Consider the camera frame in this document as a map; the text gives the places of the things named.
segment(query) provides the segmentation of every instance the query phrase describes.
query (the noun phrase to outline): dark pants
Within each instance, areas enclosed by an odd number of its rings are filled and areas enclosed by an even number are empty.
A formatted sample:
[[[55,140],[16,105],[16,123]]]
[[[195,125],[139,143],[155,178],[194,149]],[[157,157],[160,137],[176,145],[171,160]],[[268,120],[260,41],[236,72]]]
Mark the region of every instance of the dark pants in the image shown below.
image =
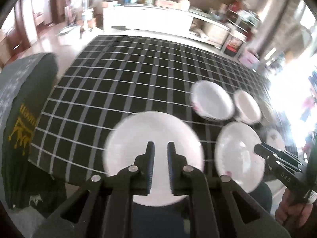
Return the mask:
[[[270,213],[272,193],[265,182],[249,193],[262,208]],[[142,206],[133,203],[133,237],[134,238],[189,238],[184,231],[184,217],[187,200],[164,207]]]

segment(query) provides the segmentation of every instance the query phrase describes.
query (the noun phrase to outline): metal screw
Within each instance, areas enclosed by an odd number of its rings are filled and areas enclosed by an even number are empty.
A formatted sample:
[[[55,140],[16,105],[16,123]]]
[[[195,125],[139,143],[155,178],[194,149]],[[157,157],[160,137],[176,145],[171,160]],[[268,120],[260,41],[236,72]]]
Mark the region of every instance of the metal screw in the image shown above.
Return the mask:
[[[91,177],[91,181],[100,181],[101,180],[101,176],[99,175],[94,175]]]
[[[129,169],[130,172],[136,172],[136,171],[138,171],[138,167],[137,167],[137,166],[134,166],[134,165],[133,165],[133,166],[129,166],[128,169]]]
[[[227,176],[227,175],[222,175],[222,176],[220,176],[220,180],[222,182],[229,182],[229,181],[231,181],[231,177]]]
[[[183,167],[183,170],[184,170],[185,172],[191,172],[192,170],[194,170],[194,168],[193,168],[192,166],[184,166],[184,167]]]

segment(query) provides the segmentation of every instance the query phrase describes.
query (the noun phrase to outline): white bowl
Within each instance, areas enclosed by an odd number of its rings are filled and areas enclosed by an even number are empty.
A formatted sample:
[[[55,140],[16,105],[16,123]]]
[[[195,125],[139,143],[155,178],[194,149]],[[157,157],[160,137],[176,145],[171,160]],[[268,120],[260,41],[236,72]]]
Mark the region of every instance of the white bowl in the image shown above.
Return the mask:
[[[256,132],[242,122],[231,122],[223,127],[215,147],[218,175],[229,175],[247,193],[253,191],[265,170],[265,160],[254,153],[254,146],[259,143]]]
[[[236,107],[237,121],[243,121],[247,124],[255,124],[261,120],[261,111],[255,99],[244,90],[237,90],[233,95]]]
[[[208,120],[230,119],[235,110],[228,93],[210,81],[198,81],[191,86],[191,105],[199,116]]]
[[[275,129],[270,129],[267,132],[266,144],[270,145],[274,149],[279,149],[281,151],[284,151],[286,149],[281,134]]]
[[[275,116],[271,106],[264,101],[259,101],[258,105],[262,113],[261,124],[263,126],[269,126],[270,124],[275,124]]]
[[[204,168],[204,153],[197,135],[183,121],[167,113],[144,112],[125,118],[107,137],[103,166],[109,176],[133,165],[136,156],[145,153],[148,141],[154,142],[152,187],[148,196],[133,196],[135,203],[145,206],[166,206],[186,196],[174,196],[171,191],[167,144],[175,143],[176,153],[187,163]]]

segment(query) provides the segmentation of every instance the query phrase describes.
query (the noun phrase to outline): white cabinet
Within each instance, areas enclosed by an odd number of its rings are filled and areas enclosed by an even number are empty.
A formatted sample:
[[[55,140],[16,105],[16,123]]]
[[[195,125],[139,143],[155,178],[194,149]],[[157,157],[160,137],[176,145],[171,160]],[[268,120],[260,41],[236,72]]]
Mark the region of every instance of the white cabinet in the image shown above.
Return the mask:
[[[126,16],[124,15],[123,7],[104,8],[103,10],[103,25],[104,29],[112,26],[125,26]]]
[[[129,29],[156,31],[186,36],[193,17],[187,12],[168,8],[117,6],[103,9],[104,29],[126,26]]]
[[[138,7],[127,7],[124,9],[129,18],[126,23],[126,28],[146,30],[147,9]]]

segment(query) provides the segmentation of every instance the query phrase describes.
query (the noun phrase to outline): kitchen counter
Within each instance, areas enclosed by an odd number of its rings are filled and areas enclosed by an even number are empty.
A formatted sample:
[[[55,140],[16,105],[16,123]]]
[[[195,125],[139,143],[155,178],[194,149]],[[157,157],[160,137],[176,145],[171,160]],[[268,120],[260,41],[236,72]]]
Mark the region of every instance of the kitchen counter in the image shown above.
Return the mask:
[[[223,23],[202,15],[147,4],[124,4],[103,9],[104,30],[112,26],[127,29],[156,31],[201,41],[217,48],[225,42],[230,29]],[[206,40],[190,33],[193,19],[199,19],[213,26],[214,39]]]
[[[202,15],[199,15],[197,13],[194,12],[190,12],[190,11],[182,11],[182,10],[177,10],[177,9],[172,9],[172,8],[166,8],[166,7],[162,7],[162,6],[156,6],[156,5],[150,5],[150,4],[140,4],[140,3],[128,3],[128,4],[124,4],[122,6],[126,6],[126,7],[140,7],[140,8],[155,8],[155,9],[163,9],[163,10],[175,10],[175,11],[181,11],[184,13],[187,13],[189,16],[196,18],[196,19],[200,19],[203,20],[205,22],[209,22],[213,25],[219,26],[223,29],[229,30],[229,28],[222,22],[217,21],[217,20],[212,20],[209,19],[207,17],[204,17]]]

